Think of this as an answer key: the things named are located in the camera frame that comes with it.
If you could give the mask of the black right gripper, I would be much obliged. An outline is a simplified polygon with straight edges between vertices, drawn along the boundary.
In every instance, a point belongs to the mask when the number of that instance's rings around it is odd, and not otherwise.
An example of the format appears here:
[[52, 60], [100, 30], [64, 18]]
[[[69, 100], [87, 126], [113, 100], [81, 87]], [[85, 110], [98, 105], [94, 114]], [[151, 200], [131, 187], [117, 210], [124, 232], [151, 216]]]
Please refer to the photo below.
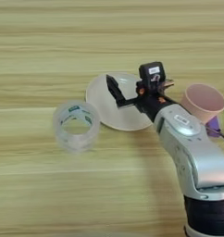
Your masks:
[[154, 90], [139, 81], [136, 83], [137, 96], [132, 99], [126, 99], [123, 96], [117, 81], [112, 76], [106, 76], [106, 84], [118, 107], [135, 106], [152, 122], [155, 121], [156, 115], [162, 108], [175, 104], [175, 101], [165, 95], [165, 90], [174, 85], [174, 80], [166, 79], [163, 82], [156, 83]]

